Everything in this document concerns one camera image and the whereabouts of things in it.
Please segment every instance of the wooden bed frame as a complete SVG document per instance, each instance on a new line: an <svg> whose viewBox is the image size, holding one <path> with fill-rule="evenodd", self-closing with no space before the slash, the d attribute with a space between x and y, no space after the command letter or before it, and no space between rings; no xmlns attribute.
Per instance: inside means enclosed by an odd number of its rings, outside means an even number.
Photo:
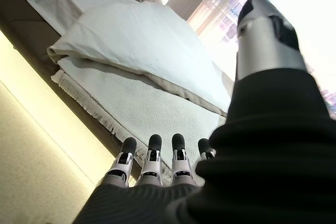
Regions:
<svg viewBox="0 0 336 224"><path fill-rule="evenodd" d="M59 66L48 57L47 47L53 45L60 35L26 0L0 0L0 30L55 94L116 157L121 142L51 80L51 76L59 70ZM134 162L132 176L137 179L140 172L140 165Z"/></svg>

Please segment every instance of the curtain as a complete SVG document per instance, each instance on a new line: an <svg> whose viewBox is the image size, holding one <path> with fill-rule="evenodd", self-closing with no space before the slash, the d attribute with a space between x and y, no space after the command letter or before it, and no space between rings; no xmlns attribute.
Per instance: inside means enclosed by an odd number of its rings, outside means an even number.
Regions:
<svg viewBox="0 0 336 224"><path fill-rule="evenodd" d="M235 79L237 21L247 0L203 0L188 20L212 60ZM336 119L336 7L334 0L270 0L296 29L301 53Z"/></svg>
<svg viewBox="0 0 336 224"><path fill-rule="evenodd" d="M211 51L212 60L232 79L235 78L237 21L247 0L203 0L188 20Z"/></svg>

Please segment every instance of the white blanket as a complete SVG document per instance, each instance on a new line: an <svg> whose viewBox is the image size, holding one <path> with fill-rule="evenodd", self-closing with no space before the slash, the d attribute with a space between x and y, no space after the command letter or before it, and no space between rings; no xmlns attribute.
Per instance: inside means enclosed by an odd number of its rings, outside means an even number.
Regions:
<svg viewBox="0 0 336 224"><path fill-rule="evenodd" d="M223 73L196 33L169 7L115 0L85 12L49 56L75 56L143 74L163 89L221 115L230 97Z"/></svg>
<svg viewBox="0 0 336 224"><path fill-rule="evenodd" d="M163 91L145 76L74 57L58 62L63 70L53 80L118 139L135 137L135 160L140 165L150 136L161 135L162 174L167 181L171 176L172 136L181 133L185 137L193 164L199 157L198 140L208 138L225 122L224 117Z"/></svg>

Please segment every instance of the floor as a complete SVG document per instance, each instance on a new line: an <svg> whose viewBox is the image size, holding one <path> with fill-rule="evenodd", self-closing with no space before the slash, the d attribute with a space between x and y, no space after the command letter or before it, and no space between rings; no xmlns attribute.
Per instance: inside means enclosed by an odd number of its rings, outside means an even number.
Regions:
<svg viewBox="0 0 336 224"><path fill-rule="evenodd" d="M0 223L71 223L114 157L1 32L0 62Z"/></svg>

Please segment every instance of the robotic hand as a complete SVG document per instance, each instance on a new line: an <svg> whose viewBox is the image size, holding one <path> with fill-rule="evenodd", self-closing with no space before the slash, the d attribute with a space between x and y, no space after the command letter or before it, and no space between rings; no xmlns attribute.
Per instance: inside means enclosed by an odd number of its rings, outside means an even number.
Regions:
<svg viewBox="0 0 336 224"><path fill-rule="evenodd" d="M336 223L336 122L294 28L267 0L248 0L238 40L226 123L198 143L205 185L196 186L175 134L171 185L162 186L161 138L153 135L128 188L136 147L128 138L74 223Z"/></svg>

